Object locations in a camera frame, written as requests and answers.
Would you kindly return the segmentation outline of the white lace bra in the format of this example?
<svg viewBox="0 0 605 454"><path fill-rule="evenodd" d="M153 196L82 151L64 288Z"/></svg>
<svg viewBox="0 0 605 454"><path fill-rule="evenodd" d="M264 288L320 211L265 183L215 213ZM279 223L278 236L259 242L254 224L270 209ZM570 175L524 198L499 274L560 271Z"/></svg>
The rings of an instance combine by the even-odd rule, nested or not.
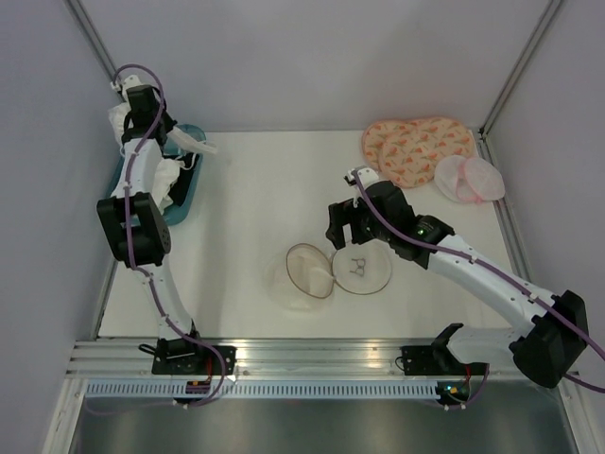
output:
<svg viewBox="0 0 605 454"><path fill-rule="evenodd" d="M128 103L121 103L108 110L108 118L112 126L115 141L121 145L122 134L125 131L125 120L130 112ZM185 125L175 126L167 134L167 142L164 145L164 156L172 159L183 159L189 153L199 155L216 155L217 146L206 139L197 139L193 132L186 132Z"/></svg>

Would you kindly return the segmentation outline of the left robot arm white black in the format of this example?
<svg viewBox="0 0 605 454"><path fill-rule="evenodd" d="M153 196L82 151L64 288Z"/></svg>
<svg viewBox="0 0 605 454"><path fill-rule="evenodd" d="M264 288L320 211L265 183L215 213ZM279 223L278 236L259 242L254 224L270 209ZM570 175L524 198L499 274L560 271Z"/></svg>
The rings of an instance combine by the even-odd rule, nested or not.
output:
<svg viewBox="0 0 605 454"><path fill-rule="evenodd" d="M152 197L167 133L176 125L159 94L143 83L125 90L124 163L115 189L97 203L96 212L114 258L136 275L156 309L157 342L139 346L153 356L152 373L205 374L212 361L197 343L198 330L182 304L168 263L171 236Z"/></svg>

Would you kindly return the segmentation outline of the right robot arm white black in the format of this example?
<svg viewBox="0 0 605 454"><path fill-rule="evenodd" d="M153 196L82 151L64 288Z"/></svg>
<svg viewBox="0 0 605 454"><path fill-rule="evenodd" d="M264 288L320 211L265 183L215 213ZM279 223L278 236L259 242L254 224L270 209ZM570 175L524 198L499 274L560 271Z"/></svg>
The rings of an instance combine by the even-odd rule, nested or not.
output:
<svg viewBox="0 0 605 454"><path fill-rule="evenodd" d="M424 348L437 374L513 366L548 389L569 376L590 344L581 297L570 290L554 294L504 271L445 222L415 214L401 189L366 167L344 179L357 194L328 207L326 237L336 249L382 241L400 258L464 288L508 323L506 328L449 324Z"/></svg>

